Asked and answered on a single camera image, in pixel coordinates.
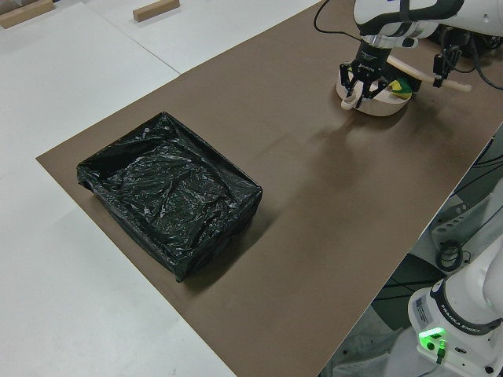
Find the black plastic bag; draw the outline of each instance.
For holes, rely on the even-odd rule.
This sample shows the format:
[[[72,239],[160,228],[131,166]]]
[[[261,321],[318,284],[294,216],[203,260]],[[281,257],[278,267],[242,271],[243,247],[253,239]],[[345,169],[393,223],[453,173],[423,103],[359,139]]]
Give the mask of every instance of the black plastic bag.
[[[114,219],[178,282],[248,224],[262,188],[162,112],[77,166]]]

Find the plastic sheet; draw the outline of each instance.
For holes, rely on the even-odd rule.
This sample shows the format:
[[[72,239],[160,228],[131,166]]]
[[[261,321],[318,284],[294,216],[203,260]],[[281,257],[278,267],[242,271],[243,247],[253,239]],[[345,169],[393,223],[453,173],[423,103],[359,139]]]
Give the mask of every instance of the plastic sheet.
[[[220,254],[262,198],[249,176],[165,112],[82,161],[77,178],[178,282]]]

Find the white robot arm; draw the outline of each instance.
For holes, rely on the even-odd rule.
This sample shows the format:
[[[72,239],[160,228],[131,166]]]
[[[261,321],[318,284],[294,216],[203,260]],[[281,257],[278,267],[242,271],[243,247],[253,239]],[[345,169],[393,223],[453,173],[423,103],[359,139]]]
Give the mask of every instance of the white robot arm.
[[[357,82],[363,83],[358,108],[362,100],[374,98],[387,87],[383,69],[391,49],[415,47],[419,38],[431,35],[439,24],[502,36],[503,0],[356,0],[354,20],[362,41],[355,59],[340,65],[340,77],[348,97]],[[438,67],[434,71],[438,77],[434,85],[440,86],[449,72]]]
[[[503,236],[472,264],[409,301],[418,351],[464,377],[503,372]]]

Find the wooden block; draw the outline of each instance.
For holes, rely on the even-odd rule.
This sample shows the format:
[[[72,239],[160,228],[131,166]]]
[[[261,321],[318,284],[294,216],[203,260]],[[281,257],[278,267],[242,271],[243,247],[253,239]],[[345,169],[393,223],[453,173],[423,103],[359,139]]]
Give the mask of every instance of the wooden block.
[[[159,0],[158,2],[134,10],[133,17],[137,22],[142,22],[179,6],[180,0]]]
[[[4,29],[20,24],[33,17],[54,9],[53,0],[38,0],[0,16],[0,26]]]

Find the brown mat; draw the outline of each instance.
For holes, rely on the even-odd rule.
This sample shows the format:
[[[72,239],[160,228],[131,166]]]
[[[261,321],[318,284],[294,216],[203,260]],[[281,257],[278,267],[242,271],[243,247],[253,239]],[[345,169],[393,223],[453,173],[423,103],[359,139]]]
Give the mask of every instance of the brown mat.
[[[315,8],[193,69],[38,158],[240,377],[315,376],[497,129],[502,95],[424,85],[376,119],[340,109],[351,39],[320,35]],[[355,32],[334,2],[326,27]],[[431,71],[437,47],[398,57]],[[502,81],[494,67],[487,74]],[[170,112],[263,186],[245,235],[177,284],[76,184],[78,162]]]

